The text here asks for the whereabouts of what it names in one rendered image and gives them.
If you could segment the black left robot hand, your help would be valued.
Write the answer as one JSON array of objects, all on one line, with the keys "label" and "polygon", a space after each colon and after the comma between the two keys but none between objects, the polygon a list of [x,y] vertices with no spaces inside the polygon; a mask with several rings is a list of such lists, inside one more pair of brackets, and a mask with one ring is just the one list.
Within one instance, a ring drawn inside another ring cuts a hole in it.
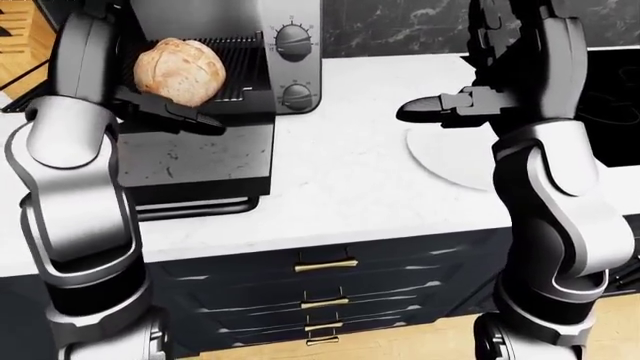
[{"label": "black left robot hand", "polygon": [[208,136],[221,136],[227,130],[217,119],[197,109],[175,104],[159,95],[134,92],[125,86],[117,87],[111,109],[130,130]]}]

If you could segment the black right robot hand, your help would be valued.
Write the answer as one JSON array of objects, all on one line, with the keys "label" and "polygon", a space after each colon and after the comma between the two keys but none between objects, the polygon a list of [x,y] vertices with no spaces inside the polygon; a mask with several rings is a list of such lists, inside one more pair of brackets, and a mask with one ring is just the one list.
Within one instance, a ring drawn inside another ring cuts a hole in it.
[{"label": "black right robot hand", "polygon": [[408,123],[439,123],[442,128],[477,128],[518,107],[516,71],[526,65],[533,47],[512,41],[503,19],[516,14],[516,0],[470,0],[468,54],[461,59],[474,68],[475,79],[456,94],[408,101],[396,119]]}]

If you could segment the round crusty bread loaf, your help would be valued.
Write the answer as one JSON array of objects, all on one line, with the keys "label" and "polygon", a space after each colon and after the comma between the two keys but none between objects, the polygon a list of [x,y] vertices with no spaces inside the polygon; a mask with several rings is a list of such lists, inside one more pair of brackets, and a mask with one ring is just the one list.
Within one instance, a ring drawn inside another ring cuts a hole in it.
[{"label": "round crusty bread loaf", "polygon": [[134,83],[140,92],[168,98],[186,107],[199,107],[225,83],[226,68],[219,56],[199,41],[165,38],[135,62]]}]

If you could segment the white round plate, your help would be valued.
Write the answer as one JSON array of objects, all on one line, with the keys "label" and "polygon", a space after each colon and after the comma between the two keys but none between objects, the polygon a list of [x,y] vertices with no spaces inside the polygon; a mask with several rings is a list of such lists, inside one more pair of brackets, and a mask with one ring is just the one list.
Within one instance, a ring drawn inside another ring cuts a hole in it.
[{"label": "white round plate", "polygon": [[497,137],[488,125],[452,129],[420,125],[409,129],[405,140],[415,161],[434,176],[464,188],[494,191],[491,146]]}]

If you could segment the black toaster oven door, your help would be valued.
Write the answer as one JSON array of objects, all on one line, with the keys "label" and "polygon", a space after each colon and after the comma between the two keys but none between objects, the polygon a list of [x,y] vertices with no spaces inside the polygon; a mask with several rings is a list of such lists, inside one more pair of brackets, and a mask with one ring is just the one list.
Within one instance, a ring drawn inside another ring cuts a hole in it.
[{"label": "black toaster oven door", "polygon": [[119,125],[119,179],[139,221],[249,212],[270,193],[275,116],[222,126],[138,116]]}]

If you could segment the small grey oven knob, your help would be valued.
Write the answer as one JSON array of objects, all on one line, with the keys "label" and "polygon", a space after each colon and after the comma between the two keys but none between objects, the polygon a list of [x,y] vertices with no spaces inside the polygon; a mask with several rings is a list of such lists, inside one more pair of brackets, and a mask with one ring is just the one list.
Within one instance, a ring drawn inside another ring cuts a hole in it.
[{"label": "small grey oven knob", "polygon": [[311,107],[312,100],[311,91],[306,86],[294,83],[284,89],[281,103],[289,110],[302,111]]}]

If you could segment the silver toaster oven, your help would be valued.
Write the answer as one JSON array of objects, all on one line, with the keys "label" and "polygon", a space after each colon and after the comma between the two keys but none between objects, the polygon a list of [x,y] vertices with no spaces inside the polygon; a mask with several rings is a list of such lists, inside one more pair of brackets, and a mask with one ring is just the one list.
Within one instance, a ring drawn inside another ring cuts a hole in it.
[{"label": "silver toaster oven", "polygon": [[[322,0],[122,0],[119,16],[122,47],[130,42],[165,38],[223,38],[261,34],[270,89],[245,92],[243,101],[195,107],[221,122],[224,116],[272,113],[309,113],[321,101]],[[308,29],[312,52],[301,62],[288,62],[275,50],[275,36],[282,26],[295,23]],[[281,103],[287,86],[299,83],[312,94],[307,110],[293,111]]]}]

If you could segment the black glass cooktop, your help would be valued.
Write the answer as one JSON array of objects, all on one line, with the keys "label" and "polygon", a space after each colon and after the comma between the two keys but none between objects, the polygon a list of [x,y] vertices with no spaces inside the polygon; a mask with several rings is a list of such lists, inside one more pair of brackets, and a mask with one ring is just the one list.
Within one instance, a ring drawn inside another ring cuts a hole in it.
[{"label": "black glass cooktop", "polygon": [[588,52],[576,119],[602,164],[640,166],[640,49]]}]

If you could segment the large grey oven knob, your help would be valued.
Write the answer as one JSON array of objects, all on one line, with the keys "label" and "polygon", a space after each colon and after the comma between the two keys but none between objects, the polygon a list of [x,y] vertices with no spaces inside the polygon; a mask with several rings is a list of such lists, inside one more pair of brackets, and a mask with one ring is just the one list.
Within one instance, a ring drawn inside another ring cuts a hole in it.
[{"label": "large grey oven knob", "polygon": [[295,23],[282,26],[275,36],[275,50],[288,62],[301,62],[312,52],[309,30]]}]

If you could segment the wooden knife block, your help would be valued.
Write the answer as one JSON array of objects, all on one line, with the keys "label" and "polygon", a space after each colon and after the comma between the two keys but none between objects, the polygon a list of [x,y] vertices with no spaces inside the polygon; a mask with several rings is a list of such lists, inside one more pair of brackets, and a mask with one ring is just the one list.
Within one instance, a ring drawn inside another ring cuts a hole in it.
[{"label": "wooden knife block", "polygon": [[0,112],[20,113],[48,92],[56,26],[39,0],[0,0]]}]

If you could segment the dark blue drawer cabinet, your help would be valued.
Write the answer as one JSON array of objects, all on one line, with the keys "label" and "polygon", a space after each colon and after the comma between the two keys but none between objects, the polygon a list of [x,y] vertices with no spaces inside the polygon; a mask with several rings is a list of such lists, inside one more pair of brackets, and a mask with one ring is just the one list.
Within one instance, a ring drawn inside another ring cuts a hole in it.
[{"label": "dark blue drawer cabinet", "polygon": [[[507,228],[151,263],[177,356],[430,323],[476,311],[511,243]],[[294,272],[296,263],[358,266]],[[346,296],[346,305],[300,302]],[[305,332],[307,324],[341,321]]]}]

